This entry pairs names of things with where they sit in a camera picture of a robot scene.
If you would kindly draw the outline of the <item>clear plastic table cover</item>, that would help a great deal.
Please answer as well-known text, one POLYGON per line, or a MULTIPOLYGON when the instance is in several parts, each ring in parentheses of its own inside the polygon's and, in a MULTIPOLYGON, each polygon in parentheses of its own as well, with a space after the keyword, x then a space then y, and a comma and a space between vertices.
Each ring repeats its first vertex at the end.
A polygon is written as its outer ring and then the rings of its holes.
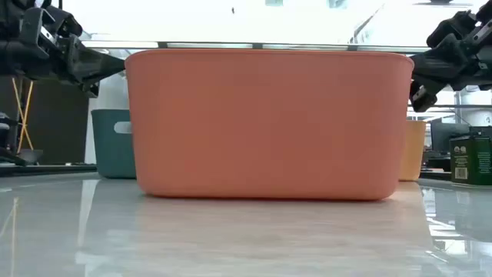
POLYGON ((378 202, 162 199, 95 174, 0 179, 0 277, 492 277, 492 189, 378 202))

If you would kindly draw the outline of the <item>teal plastic bin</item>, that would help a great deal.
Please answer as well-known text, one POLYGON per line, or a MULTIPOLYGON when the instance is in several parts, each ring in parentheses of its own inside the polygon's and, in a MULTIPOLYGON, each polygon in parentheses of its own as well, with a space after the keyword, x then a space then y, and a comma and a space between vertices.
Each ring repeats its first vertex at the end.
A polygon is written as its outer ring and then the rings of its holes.
POLYGON ((135 179, 130 112, 95 109, 91 117, 98 173, 107 179, 135 179))

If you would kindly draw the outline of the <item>yellow plastic bin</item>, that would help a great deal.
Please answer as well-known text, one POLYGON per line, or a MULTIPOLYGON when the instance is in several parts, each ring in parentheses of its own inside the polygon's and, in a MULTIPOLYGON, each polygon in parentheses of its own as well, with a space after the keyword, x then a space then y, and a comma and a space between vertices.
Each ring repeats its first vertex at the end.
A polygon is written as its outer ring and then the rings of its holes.
POLYGON ((410 121, 405 125, 404 150, 401 159, 399 180, 416 181, 421 173, 424 152, 426 122, 410 121))

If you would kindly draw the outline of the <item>dark round stand base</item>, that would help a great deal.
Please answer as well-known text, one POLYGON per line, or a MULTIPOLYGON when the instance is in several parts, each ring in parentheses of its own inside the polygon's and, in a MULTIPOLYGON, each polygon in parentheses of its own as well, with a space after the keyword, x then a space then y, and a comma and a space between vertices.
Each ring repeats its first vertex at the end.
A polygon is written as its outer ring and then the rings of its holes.
POLYGON ((42 155, 43 151, 39 149, 22 149, 17 157, 22 165, 36 165, 42 155))

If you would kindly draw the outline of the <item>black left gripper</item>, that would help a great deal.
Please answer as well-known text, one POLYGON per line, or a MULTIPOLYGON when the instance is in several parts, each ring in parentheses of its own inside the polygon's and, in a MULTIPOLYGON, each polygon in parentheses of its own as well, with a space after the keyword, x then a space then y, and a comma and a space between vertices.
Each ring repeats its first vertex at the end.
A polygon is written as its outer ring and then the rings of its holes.
POLYGON ((21 43, 26 47, 22 71, 31 79, 57 79, 77 84, 88 97, 98 97, 100 81, 120 74, 125 62, 87 48, 78 38, 82 27, 73 14, 55 6, 32 7, 25 11, 21 43), (84 77, 75 70, 102 70, 84 77))

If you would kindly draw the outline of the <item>black background monitor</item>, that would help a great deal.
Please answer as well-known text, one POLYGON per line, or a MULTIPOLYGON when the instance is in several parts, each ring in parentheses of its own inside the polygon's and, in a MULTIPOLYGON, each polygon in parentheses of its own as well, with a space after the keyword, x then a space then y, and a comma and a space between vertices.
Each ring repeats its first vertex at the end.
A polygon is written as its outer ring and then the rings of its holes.
POLYGON ((487 136, 492 139, 492 126, 471 126, 470 133, 473 135, 487 136))
POLYGON ((435 152, 449 152, 450 140, 468 134, 467 124, 432 122, 430 124, 431 146, 435 152))

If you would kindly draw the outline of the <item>dark green spice tin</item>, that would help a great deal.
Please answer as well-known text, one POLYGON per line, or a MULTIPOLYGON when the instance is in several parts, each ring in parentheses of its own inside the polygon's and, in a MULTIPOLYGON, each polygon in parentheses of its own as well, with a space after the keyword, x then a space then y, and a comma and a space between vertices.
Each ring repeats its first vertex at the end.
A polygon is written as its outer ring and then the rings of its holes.
POLYGON ((492 186, 492 139, 467 135, 450 140, 451 181, 492 186))

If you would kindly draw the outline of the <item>orange plastic bin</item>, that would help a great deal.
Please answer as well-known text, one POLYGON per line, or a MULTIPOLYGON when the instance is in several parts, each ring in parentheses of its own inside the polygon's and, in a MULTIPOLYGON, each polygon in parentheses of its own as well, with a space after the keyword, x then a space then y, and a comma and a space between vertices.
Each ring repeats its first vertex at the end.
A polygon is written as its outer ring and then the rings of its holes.
POLYGON ((176 48, 125 67, 149 195, 373 201, 397 187, 405 55, 176 48))

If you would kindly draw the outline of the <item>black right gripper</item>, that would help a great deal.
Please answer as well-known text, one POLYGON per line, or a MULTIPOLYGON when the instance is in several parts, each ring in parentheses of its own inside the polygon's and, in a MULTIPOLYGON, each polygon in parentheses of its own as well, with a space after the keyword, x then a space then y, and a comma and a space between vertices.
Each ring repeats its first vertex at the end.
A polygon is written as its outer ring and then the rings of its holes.
MULTIPOLYGON (((429 50, 411 56, 414 81, 455 90, 468 85, 492 89, 492 0, 475 12, 460 11, 444 19, 426 43, 429 50)), ((426 112, 436 103, 437 93, 419 83, 411 84, 409 100, 415 112, 426 112)))

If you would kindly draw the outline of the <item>black background equipment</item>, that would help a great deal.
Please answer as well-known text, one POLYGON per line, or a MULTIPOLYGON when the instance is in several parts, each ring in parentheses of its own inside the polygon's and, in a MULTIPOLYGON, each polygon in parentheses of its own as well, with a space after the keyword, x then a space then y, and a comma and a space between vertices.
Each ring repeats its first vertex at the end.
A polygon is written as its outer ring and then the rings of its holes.
POLYGON ((9 132, 17 125, 17 121, 10 119, 4 112, 0 112, 0 162, 18 163, 18 157, 8 150, 9 132))

